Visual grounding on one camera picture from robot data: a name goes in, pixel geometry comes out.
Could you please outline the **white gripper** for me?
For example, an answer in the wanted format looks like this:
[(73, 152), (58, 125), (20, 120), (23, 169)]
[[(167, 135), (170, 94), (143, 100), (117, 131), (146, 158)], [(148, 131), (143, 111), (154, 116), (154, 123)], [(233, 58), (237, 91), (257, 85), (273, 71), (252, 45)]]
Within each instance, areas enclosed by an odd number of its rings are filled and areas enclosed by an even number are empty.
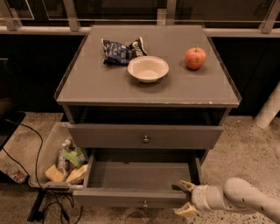
[(173, 212), (181, 217), (187, 217), (188, 215), (195, 215), (198, 210), (202, 213), (210, 213), (213, 209), (210, 207), (207, 201), (208, 185), (196, 186), (192, 182), (180, 180), (179, 183), (190, 193), (192, 193), (192, 204), (190, 202), (185, 203), (181, 208), (174, 208)]

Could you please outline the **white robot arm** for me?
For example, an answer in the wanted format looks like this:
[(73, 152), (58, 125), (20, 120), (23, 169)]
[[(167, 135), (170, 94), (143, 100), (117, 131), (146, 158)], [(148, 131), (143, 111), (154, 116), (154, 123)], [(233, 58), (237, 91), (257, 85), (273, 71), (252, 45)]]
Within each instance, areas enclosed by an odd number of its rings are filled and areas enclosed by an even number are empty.
[(263, 214), (280, 224), (280, 200), (269, 197), (242, 178), (229, 178), (223, 185), (195, 185), (180, 181), (190, 199), (174, 213), (186, 217), (193, 213), (221, 210), (236, 214)]

